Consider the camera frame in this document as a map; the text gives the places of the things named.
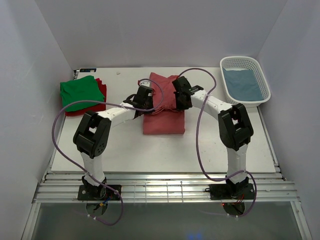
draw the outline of white enclosure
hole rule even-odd
[[[261,112],[277,156],[272,174],[280,167],[295,182],[295,214],[303,210],[320,239],[319,0],[0,0],[0,12],[1,239],[23,234],[54,150],[59,83],[73,79],[72,70],[214,69],[227,56],[260,63],[271,90]]]

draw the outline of blue cloth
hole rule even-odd
[[[239,101],[262,101],[260,87],[252,70],[225,70],[223,75],[231,97]]]

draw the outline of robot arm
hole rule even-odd
[[[176,92],[176,108],[187,110],[191,107],[201,109],[207,92],[200,86],[191,87],[185,77],[172,82]],[[214,117],[219,124],[220,139],[227,148],[228,170],[226,176],[246,170],[246,153],[251,136],[254,134],[246,108],[242,104],[231,105],[214,96],[208,96],[204,112]],[[249,179],[243,172],[227,180],[234,192],[239,192]]]
[[[152,89],[148,87],[149,85],[149,81],[142,81],[137,93],[132,94],[121,103],[123,108],[114,107],[100,112],[87,111],[83,115],[73,137],[73,143],[80,151],[84,168],[98,181],[106,183],[106,177],[102,170],[102,153],[107,147],[110,129],[142,114],[153,112],[128,109],[128,107],[143,110],[153,108]],[[102,186],[92,180],[87,173],[82,177],[82,182],[92,197],[95,199],[103,198]]]

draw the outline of wire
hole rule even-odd
[[[117,224],[123,214],[124,214],[124,201],[121,197],[121,195],[115,190],[113,189],[112,187],[100,182],[99,180],[97,180],[94,176],[92,176],[83,166],[81,166],[80,164],[78,164],[77,162],[75,162],[74,160],[72,160],[70,157],[68,157],[59,147],[58,147],[58,144],[57,144],[57,141],[56,141],[56,138],[55,138],[55,131],[56,131],[56,125],[57,125],[57,121],[60,117],[60,115],[65,111],[65,109],[67,109],[68,107],[72,106],[72,105],[75,105],[75,104],[79,104],[79,103],[97,103],[97,104],[104,104],[104,105],[109,105],[109,106],[114,106],[114,107],[118,107],[118,108],[125,108],[125,109],[130,109],[130,110],[136,110],[136,111],[141,111],[141,112],[150,112],[150,111],[153,111],[155,110],[156,108],[158,108],[160,106],[160,104],[163,102],[164,100],[164,91],[163,89],[159,86],[158,83],[156,83],[155,81],[151,80],[151,79],[148,79],[148,78],[143,78],[141,79],[140,81],[142,80],[147,80],[147,81],[150,81],[152,83],[154,83],[155,85],[157,85],[161,91],[161,101],[159,102],[159,104],[151,109],[140,109],[140,108],[134,108],[134,107],[129,107],[129,106],[121,106],[119,104],[114,104],[114,103],[109,103],[109,102],[104,102],[104,101],[94,101],[94,100],[81,100],[81,101],[75,101],[75,102],[72,102],[66,106],[64,106],[59,112],[58,114],[55,116],[55,119],[53,121],[53,124],[52,124],[52,130],[51,130],[51,138],[52,138],[52,142],[53,142],[53,145],[54,147],[56,148],[56,150],[63,156],[65,157],[69,162],[73,163],[74,165],[76,165],[78,168],[80,168],[81,170],[83,170],[86,174],[89,175],[89,177],[95,181],[96,183],[98,183],[99,185],[102,185],[103,187],[113,191],[115,194],[117,194],[120,198],[120,201],[121,201],[121,213],[120,213],[120,216],[118,217],[118,219],[112,223],[109,223],[107,221],[104,221],[102,219],[99,219],[98,217],[95,218],[95,220],[98,220],[99,222],[107,225],[107,226],[113,226],[115,224]]]
[[[245,195],[244,195],[244,194],[242,194],[242,197],[241,197],[241,198],[239,198],[236,202],[233,202],[233,203],[232,203],[232,205],[235,205],[235,204],[241,204],[241,203],[243,202],[244,198],[245,198]]]
[[[249,207],[249,209],[242,215],[238,216],[238,217],[244,217],[246,216],[251,210],[252,208],[254,207],[255,205],[255,202],[256,202],[256,199],[257,199],[257,184],[256,184],[256,181],[254,179],[254,176],[248,172],[248,171],[245,171],[245,170],[240,170],[240,171],[237,171],[227,177],[224,177],[224,178],[212,178],[210,177],[207,172],[205,171],[205,168],[202,164],[202,161],[201,161],[201,156],[200,156],[200,150],[199,150],[199,128],[200,128],[200,121],[201,121],[201,117],[202,117],[202,114],[204,112],[204,109],[205,109],[205,106],[206,106],[206,102],[208,100],[208,97],[209,97],[209,94],[216,89],[217,87],[217,80],[216,78],[211,74],[211,72],[203,69],[203,68],[199,68],[199,67],[191,67],[191,68],[188,68],[186,70],[184,70],[183,72],[181,72],[178,76],[181,77],[182,74],[188,72],[188,71],[191,71],[191,70],[199,70],[199,71],[203,71],[207,74],[210,75],[210,77],[213,79],[213,82],[214,82],[214,86],[213,88],[211,88],[208,92],[207,92],[207,95],[205,96],[204,98],[204,101],[203,101],[203,104],[202,104],[202,107],[201,107],[201,110],[200,110],[200,113],[199,113],[199,116],[198,116],[198,120],[196,122],[196,131],[195,131],[195,149],[196,149],[196,156],[198,158],[198,162],[199,162],[199,165],[200,165],[200,168],[201,168],[201,171],[202,173],[206,176],[207,179],[211,180],[211,181],[214,181],[214,182],[222,182],[222,181],[225,181],[225,180],[228,180],[232,177],[234,177],[235,175],[238,175],[240,173],[247,173],[249,174],[249,176],[251,177],[252,181],[253,181],[253,185],[254,185],[254,197],[253,197],[253,201],[252,201],[252,204],[251,206]]]
[[[107,198],[106,200],[104,200],[102,203],[103,203],[103,204],[106,204],[106,202],[108,202],[110,199],[111,199],[111,198],[108,197],[108,198]]]

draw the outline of glass panel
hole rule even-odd
[[[224,213],[220,203],[128,203],[122,220],[110,227],[76,213],[86,213],[85,203],[42,203],[32,239],[301,239],[290,202],[257,202],[249,215],[239,219],[200,211]],[[102,218],[112,222],[119,212],[120,205],[110,203]]]

